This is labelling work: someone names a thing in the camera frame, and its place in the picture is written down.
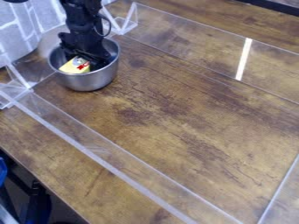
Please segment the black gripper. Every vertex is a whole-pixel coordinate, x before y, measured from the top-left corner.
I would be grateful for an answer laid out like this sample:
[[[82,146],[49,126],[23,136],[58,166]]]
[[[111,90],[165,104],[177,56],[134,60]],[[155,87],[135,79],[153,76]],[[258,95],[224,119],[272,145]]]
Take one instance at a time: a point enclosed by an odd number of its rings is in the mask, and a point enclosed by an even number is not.
[[[70,32],[61,32],[61,48],[66,59],[77,56],[90,61],[90,70],[97,71],[110,64],[111,54],[103,46],[107,34],[102,20],[109,18],[99,13],[102,0],[59,0],[66,11],[66,25]]]

